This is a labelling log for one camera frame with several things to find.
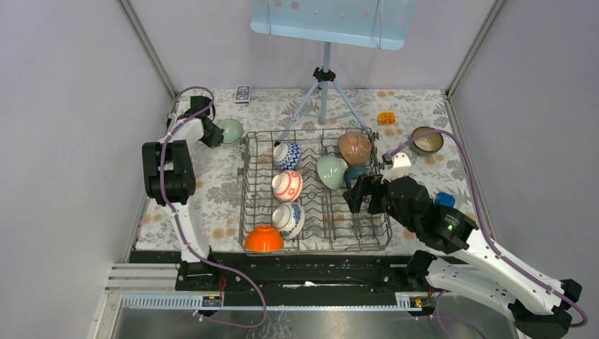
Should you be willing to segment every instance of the table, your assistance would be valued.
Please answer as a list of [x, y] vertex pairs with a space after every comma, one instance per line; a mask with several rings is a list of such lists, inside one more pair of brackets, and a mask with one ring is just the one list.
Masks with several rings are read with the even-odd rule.
[[[233, 118], [243, 124], [245, 131], [267, 131], [285, 128], [307, 90], [253, 89], [249, 104], [235, 104], [234, 91], [215, 91], [215, 121]], [[379, 157], [408, 140], [412, 131], [419, 126], [451, 131], [440, 90], [358, 89], [347, 90], [347, 94], [367, 126], [379, 132], [380, 139], [375, 142]], [[183, 114], [189, 108], [189, 97], [192, 95], [206, 94], [198, 90], [184, 93], [177, 114]], [[313, 95], [304, 109], [318, 114], [319, 95]], [[396, 123], [393, 126], [378, 125], [376, 118], [385, 111], [395, 113]], [[348, 107], [339, 93], [329, 92], [329, 116], [347, 112]], [[358, 127], [358, 123], [351, 117], [326, 123], [311, 117], [300, 117], [293, 127], [302, 130], [348, 128]], [[241, 183], [237, 168], [242, 167], [241, 149], [237, 143], [210, 149], [197, 142], [190, 147], [196, 173], [196, 193], [190, 201], [198, 211], [213, 251], [243, 251], [238, 238]], [[452, 194], [456, 198], [455, 207], [475, 219], [465, 170], [453, 142], [446, 138], [444, 147], [435, 155], [425, 157], [412, 150], [406, 153], [412, 162], [410, 176], [424, 184], [433, 196], [441, 191]], [[368, 254], [411, 255], [418, 249], [430, 251], [416, 239], [415, 234], [395, 220], [391, 221], [391, 227], [393, 237], [387, 248]], [[148, 199], [146, 211], [139, 221], [135, 250], [180, 250], [173, 224], [154, 200]]]

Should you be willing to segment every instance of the orange bowl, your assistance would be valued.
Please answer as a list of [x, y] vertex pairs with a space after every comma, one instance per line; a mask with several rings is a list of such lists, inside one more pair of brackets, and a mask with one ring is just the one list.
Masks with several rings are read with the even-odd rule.
[[260, 225], [247, 235], [245, 248], [259, 252], [277, 251], [283, 248], [283, 237], [274, 227]]

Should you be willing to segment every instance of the patterned bowl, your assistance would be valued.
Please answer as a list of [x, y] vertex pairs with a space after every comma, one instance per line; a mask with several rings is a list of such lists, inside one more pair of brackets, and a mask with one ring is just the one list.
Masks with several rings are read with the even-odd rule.
[[273, 161], [280, 171], [295, 171], [301, 160], [302, 148], [296, 143], [280, 143], [273, 150]]
[[273, 212], [273, 225], [283, 239], [296, 237], [306, 220], [306, 213], [298, 203], [284, 203]]
[[283, 171], [283, 173], [275, 175], [271, 185], [277, 200], [289, 203], [300, 196], [304, 182], [298, 171]]

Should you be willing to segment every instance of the orange object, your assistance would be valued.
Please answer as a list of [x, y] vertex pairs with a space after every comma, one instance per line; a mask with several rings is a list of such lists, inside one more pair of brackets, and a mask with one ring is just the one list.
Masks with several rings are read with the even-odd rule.
[[382, 112], [379, 114], [379, 125], [395, 124], [395, 114], [393, 112]]
[[260, 252], [277, 251], [283, 248], [283, 237], [274, 227], [260, 225], [247, 235], [245, 248]]

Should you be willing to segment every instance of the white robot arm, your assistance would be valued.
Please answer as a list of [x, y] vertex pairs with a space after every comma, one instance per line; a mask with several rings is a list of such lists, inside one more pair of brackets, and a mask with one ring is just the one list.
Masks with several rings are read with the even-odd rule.
[[[196, 190], [194, 168], [189, 155], [189, 147], [197, 141], [202, 141], [208, 147], [214, 148], [223, 142], [223, 130], [219, 129], [207, 116], [198, 119], [185, 119], [192, 112], [197, 112], [210, 104], [210, 99], [203, 96], [191, 97], [190, 109], [174, 121], [169, 133], [157, 142], [144, 143], [142, 147], [143, 174], [146, 184], [146, 193], [150, 198], [163, 207], [164, 212], [175, 224], [178, 219], [180, 230], [175, 232], [181, 245], [181, 259], [187, 263], [197, 263], [200, 259], [193, 255], [190, 248], [203, 258], [210, 253], [208, 238], [203, 233], [192, 209], [193, 204], [188, 203], [188, 198]], [[165, 165], [165, 193], [175, 212], [167, 206], [160, 191], [160, 178], [158, 167], [162, 155], [162, 145], [168, 138], [166, 147]]]
[[[455, 208], [435, 204], [423, 185], [406, 176], [409, 166], [407, 155], [399, 153], [384, 176], [361, 175], [343, 194], [350, 210], [359, 212], [364, 196], [371, 196], [369, 213], [389, 214], [429, 248], [469, 263], [478, 271], [458, 269], [432, 254], [417, 251], [406, 268], [408, 280], [423, 290], [435, 287], [460, 292], [508, 316], [534, 339], [563, 337], [572, 317], [567, 313], [570, 305], [558, 295], [576, 303], [582, 287], [574, 280], [560, 281], [539, 272], [492, 240], [501, 254], [496, 255], [474, 220]], [[539, 286], [525, 274], [549, 287]]]

